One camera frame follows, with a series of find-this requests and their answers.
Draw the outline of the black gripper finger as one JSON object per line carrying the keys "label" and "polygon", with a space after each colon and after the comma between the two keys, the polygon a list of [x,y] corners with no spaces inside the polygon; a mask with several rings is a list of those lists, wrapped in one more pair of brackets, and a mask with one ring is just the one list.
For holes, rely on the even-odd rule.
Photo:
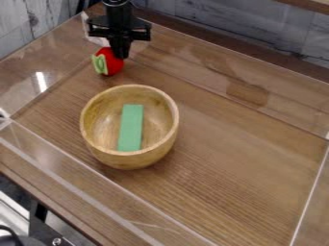
{"label": "black gripper finger", "polygon": [[131,49],[131,43],[134,42],[134,39],[126,39],[123,41],[123,46],[122,46],[122,58],[127,59],[130,56],[130,49]]}
{"label": "black gripper finger", "polygon": [[110,46],[112,48],[114,54],[118,58],[123,57],[123,49],[120,44],[120,39],[118,37],[112,37],[108,39]]}

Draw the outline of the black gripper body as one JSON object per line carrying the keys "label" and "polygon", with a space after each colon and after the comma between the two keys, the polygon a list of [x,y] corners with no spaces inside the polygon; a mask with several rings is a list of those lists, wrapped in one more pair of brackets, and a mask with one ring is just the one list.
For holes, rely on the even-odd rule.
{"label": "black gripper body", "polygon": [[133,13],[130,0],[102,0],[104,14],[86,20],[92,37],[127,37],[131,41],[150,41],[151,24]]}

